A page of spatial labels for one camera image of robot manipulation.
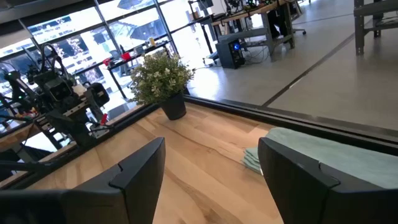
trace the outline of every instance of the person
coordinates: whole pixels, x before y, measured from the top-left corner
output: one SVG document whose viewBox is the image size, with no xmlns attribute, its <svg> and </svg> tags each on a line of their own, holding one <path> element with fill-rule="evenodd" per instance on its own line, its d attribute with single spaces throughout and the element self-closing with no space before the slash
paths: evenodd
<svg viewBox="0 0 398 224">
<path fill-rule="evenodd" d="M 289 4 L 290 14 L 296 14 L 297 10 L 293 7 L 293 4 L 287 4 Z M 284 37 L 287 36 L 287 27 L 285 23 L 286 19 L 281 8 L 274 9 L 268 12 L 268 22 L 270 25 L 271 36 L 273 39 L 278 38 L 280 35 L 283 35 Z"/>
</svg>

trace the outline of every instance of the black machine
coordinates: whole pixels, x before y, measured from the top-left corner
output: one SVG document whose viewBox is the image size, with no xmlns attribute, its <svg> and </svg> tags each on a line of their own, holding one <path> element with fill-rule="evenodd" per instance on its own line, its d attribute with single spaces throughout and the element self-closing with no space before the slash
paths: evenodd
<svg viewBox="0 0 398 224">
<path fill-rule="evenodd" d="M 52 49 L 50 67 L 45 66 L 46 47 Z M 55 128 L 57 132 L 71 136 L 81 146 L 89 145 L 96 138 L 109 132 L 109 127 L 98 124 L 103 119 L 100 107 L 109 101 L 103 85 L 83 83 L 87 88 L 84 94 L 79 96 L 73 91 L 76 81 L 68 74 L 56 50 L 50 44 L 43 44 L 41 54 L 41 69 L 31 66 L 26 74 L 29 84 L 36 83 L 39 86 L 34 91 L 21 80 L 17 70 L 7 72 L 4 76 L 12 88 L 13 103 L 21 105 L 20 114 L 34 108 L 39 114 L 35 121 L 41 129 L 45 131 Z M 87 117 L 87 108 L 97 122 Z M 95 124 L 90 127 L 91 131 L 86 128 L 86 123 Z"/>
<path fill-rule="evenodd" d="M 165 163 L 157 138 L 102 174 L 70 190 L 3 190 L 0 223 L 150 224 Z"/>
<path fill-rule="evenodd" d="M 218 56 L 223 68 L 239 68 L 244 65 L 244 57 L 239 40 L 216 44 Z"/>
<path fill-rule="evenodd" d="M 285 224 L 398 223 L 398 189 L 346 174 L 271 139 L 259 140 L 258 154 Z"/>
</svg>

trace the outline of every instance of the gray floor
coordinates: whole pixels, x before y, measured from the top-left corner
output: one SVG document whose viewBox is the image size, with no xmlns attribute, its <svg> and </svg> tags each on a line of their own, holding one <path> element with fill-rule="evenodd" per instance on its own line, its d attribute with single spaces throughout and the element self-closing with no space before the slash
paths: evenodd
<svg viewBox="0 0 398 224">
<path fill-rule="evenodd" d="M 189 84 L 191 93 L 261 107 L 354 33 L 353 1 L 317 0 L 302 8 L 304 15 L 294 21 L 294 27 L 306 29 L 307 35 L 295 35 L 295 49 L 279 47 L 274 63 L 268 58 L 237 70 L 198 70 Z M 398 130 L 397 35 L 398 29 L 384 30 L 377 40 L 368 34 L 361 57 L 355 55 L 354 40 L 347 42 L 268 107 Z M 255 55 L 261 49 L 251 50 Z"/>
</svg>

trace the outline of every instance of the floor line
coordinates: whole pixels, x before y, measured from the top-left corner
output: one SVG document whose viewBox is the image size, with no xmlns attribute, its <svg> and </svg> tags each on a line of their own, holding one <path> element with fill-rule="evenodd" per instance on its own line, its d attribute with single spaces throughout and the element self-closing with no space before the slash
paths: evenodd
<svg viewBox="0 0 398 224">
<path fill-rule="evenodd" d="M 354 15 L 354 14 L 350 13 L 350 14 L 345 14 L 345 15 L 340 15 L 340 16 L 327 17 L 327 18 L 323 18 L 323 19 L 315 19 L 315 20 L 312 20 L 312 21 L 298 22 L 298 23 L 295 23 L 295 24 L 292 24 L 292 25 L 294 26 L 294 25 L 306 24 L 306 23 L 309 23 L 309 22 L 318 22 L 318 21 L 323 21 L 323 20 L 327 20 L 327 19 L 334 19 L 334 18 L 339 18 L 339 17 L 343 17 L 343 16 L 351 16 L 351 15 Z"/>
<path fill-rule="evenodd" d="M 351 34 L 349 37 L 347 37 L 345 40 L 343 40 L 342 43 L 337 45 L 329 53 L 327 53 L 325 56 L 323 56 L 319 61 L 317 61 L 315 64 L 313 64 L 311 67 L 309 67 L 306 71 L 304 71 L 301 75 L 299 75 L 297 78 L 295 78 L 293 81 L 291 81 L 288 85 L 286 85 L 283 89 L 281 89 L 279 92 L 277 92 L 273 97 L 271 97 L 269 100 L 267 100 L 259 109 L 260 110 L 266 109 L 272 102 L 274 102 L 278 97 L 280 97 L 282 94 L 284 94 L 287 90 L 292 88 L 304 76 L 308 75 L 312 70 L 314 70 L 319 65 L 326 62 L 329 58 L 331 58 L 331 56 L 336 54 L 339 50 L 341 50 L 344 46 L 346 46 L 354 38 L 355 38 L 355 33 Z"/>
</svg>

